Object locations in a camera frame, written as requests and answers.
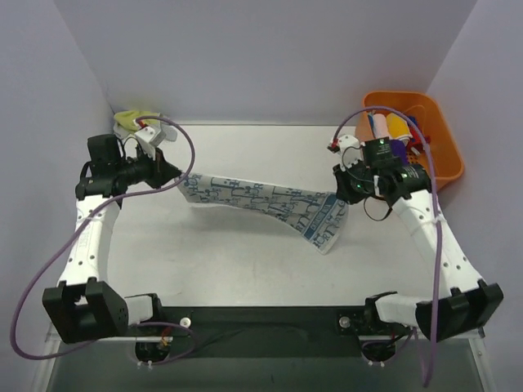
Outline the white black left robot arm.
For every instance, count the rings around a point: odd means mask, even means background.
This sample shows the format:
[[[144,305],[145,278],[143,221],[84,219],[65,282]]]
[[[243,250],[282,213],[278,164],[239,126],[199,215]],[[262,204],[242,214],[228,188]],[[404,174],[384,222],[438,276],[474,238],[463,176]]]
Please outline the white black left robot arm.
[[[130,325],[147,336],[164,329],[161,301],[154,293],[120,296],[107,282],[108,257],[121,196],[130,186],[145,183],[152,189],[181,175],[167,163],[159,143],[162,131],[138,131],[136,154],[127,157],[115,135],[88,139],[89,162],[75,187],[77,223],[82,232],[70,245],[64,271],[56,287],[45,289],[42,304],[66,344],[122,336]]]

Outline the blue white patterned towel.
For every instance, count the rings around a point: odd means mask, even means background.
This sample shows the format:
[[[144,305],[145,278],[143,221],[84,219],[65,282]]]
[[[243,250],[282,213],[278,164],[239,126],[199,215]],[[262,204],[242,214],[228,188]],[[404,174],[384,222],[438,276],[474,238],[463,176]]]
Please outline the blue white patterned towel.
[[[249,210],[296,230],[325,255],[345,227],[348,206],[332,192],[192,173],[178,186],[186,201]]]

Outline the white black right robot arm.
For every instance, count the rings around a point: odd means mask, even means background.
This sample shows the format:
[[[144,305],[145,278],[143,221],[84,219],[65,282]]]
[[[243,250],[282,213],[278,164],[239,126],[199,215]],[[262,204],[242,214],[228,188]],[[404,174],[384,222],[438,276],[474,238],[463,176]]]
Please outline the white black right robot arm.
[[[459,246],[443,216],[431,179],[419,164],[372,169],[362,161],[333,167],[336,196],[352,205],[382,198],[408,230],[422,260],[433,271],[430,299],[384,292],[366,299],[362,323],[378,335],[392,324],[417,328],[443,341],[482,328],[503,301],[497,283],[487,283]]]

